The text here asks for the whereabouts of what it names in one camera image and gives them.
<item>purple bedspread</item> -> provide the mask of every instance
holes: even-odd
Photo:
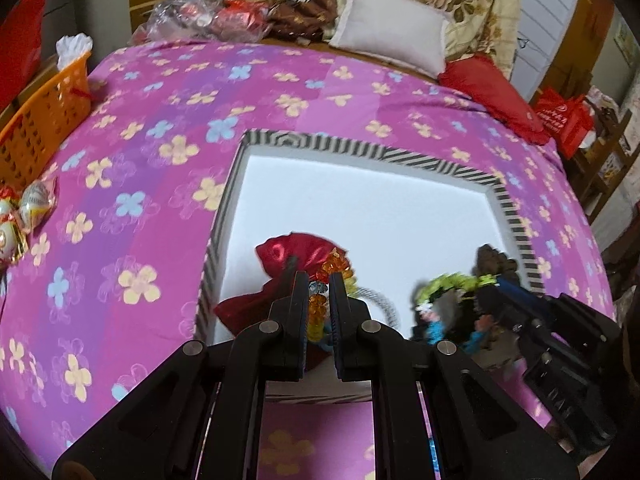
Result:
[[[47,171],[58,208],[0,290],[1,407],[45,468],[190,338],[206,241],[248,128],[353,137],[493,173],[547,292],[612,314],[553,143],[529,146],[462,94],[359,60],[242,44],[129,48],[91,79],[104,99]],[[545,422],[520,371],[499,375]],[[373,471],[370,404],[265,411],[263,478]]]

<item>red pillow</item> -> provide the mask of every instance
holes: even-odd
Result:
[[[440,83],[470,95],[527,142],[542,145],[550,139],[533,109],[487,56],[448,62]]]

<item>brown cloth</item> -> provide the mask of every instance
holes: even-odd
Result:
[[[323,27],[338,16],[336,0],[279,0],[271,9],[273,23],[270,36],[283,40],[305,38],[321,41]]]

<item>pillow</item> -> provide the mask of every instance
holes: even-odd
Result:
[[[531,144],[546,144],[549,135],[540,118],[487,56],[447,63],[440,84],[469,94],[498,121]]]
[[[45,0],[20,0],[0,23],[0,112],[38,70],[44,4]]]
[[[445,69],[444,13],[413,0],[347,0],[330,46],[436,78]]]

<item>orange plastic basket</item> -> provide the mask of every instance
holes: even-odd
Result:
[[[90,52],[44,83],[0,133],[0,184],[21,192],[40,176],[60,144],[89,115]]]

